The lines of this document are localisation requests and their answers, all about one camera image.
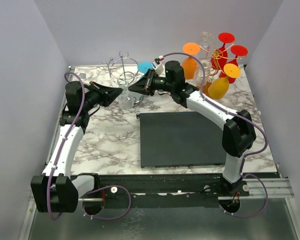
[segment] blue disc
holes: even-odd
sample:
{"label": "blue disc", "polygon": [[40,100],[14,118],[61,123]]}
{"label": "blue disc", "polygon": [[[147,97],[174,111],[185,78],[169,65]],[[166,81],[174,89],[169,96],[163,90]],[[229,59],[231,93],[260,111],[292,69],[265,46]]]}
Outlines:
{"label": "blue disc", "polygon": [[138,64],[138,71],[142,74],[146,74],[149,69],[152,69],[154,66],[151,62],[144,61]]}

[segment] yellow disc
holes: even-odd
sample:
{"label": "yellow disc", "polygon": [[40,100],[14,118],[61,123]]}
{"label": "yellow disc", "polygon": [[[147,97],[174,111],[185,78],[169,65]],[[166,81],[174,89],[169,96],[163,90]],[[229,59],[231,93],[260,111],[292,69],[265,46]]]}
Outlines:
{"label": "yellow disc", "polygon": [[188,42],[182,48],[186,54],[196,55],[200,52],[200,46],[194,42]]}
{"label": "yellow disc", "polygon": [[240,68],[232,63],[227,63],[226,65],[224,65],[223,71],[230,78],[234,78],[234,79],[239,77],[241,74]]}

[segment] wall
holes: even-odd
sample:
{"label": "wall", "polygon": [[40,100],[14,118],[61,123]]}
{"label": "wall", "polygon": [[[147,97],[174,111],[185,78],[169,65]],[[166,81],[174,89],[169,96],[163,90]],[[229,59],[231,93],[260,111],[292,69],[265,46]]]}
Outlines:
{"label": "wall", "polygon": [[[128,51],[139,62],[180,52],[201,32],[230,32],[250,56],[282,0],[34,0],[70,65]],[[247,63],[250,57],[241,63]]]}
{"label": "wall", "polygon": [[68,69],[32,0],[0,1],[0,240],[18,239]]}
{"label": "wall", "polygon": [[285,0],[251,57],[247,78],[273,157],[300,216],[300,0]]}

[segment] clear glass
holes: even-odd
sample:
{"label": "clear glass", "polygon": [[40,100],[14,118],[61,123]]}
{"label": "clear glass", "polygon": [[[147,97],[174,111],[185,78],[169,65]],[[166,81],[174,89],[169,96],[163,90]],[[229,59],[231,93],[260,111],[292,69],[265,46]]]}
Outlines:
{"label": "clear glass", "polygon": [[[198,41],[198,45],[201,46],[203,49],[211,52],[211,50],[213,50],[213,41],[211,34],[208,32],[203,32],[200,36],[200,40]],[[198,58],[204,59],[210,57],[210,54],[205,50],[201,50],[198,53]]]}
{"label": "clear glass", "polygon": [[196,69],[195,69],[195,73],[194,73],[194,77],[193,77],[193,82],[196,86],[201,86],[201,83],[204,79],[204,84],[203,85],[206,85],[207,81],[208,81],[208,78],[209,78],[209,75],[210,75],[210,72],[211,72],[211,63],[210,61],[208,60],[202,60],[202,59],[199,59],[200,62],[202,63],[203,67],[204,67],[204,73],[205,73],[205,78],[204,78],[204,73],[203,73],[203,70],[201,68],[201,66],[197,66]]}
{"label": "clear glass", "polygon": [[125,80],[121,80],[118,84],[119,88],[122,89],[122,93],[118,96],[120,109],[132,109],[134,107],[134,99],[132,93],[128,90],[128,82]]}

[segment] marble surface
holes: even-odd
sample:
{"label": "marble surface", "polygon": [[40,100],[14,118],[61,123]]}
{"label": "marble surface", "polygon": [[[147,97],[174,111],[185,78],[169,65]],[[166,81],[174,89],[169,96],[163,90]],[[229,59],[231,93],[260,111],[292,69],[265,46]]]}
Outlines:
{"label": "marble surface", "polygon": [[[135,73],[137,67],[126,66],[125,70]],[[111,81],[105,66],[81,66],[76,67],[75,72],[86,74],[88,82],[94,81],[105,86],[118,86]],[[112,72],[115,76],[119,76],[123,70],[121,67],[116,67]],[[252,120],[262,127],[243,67],[241,67],[241,76],[236,79],[234,84],[230,84],[227,94],[220,100],[220,103],[235,110],[248,110],[252,115]],[[91,117],[85,135],[78,146],[72,164],[72,174],[222,173],[224,169],[222,165],[146,169],[140,167],[140,121],[136,119],[136,114],[185,111],[190,110],[176,104],[170,96],[159,96],[157,93],[155,96],[146,97],[141,105],[131,110],[122,111],[117,100],[109,107],[101,108]],[[259,150],[264,145],[261,133],[256,130],[256,134],[257,139],[250,151]],[[269,147],[260,154],[247,157],[243,171],[246,173],[276,172]]]}

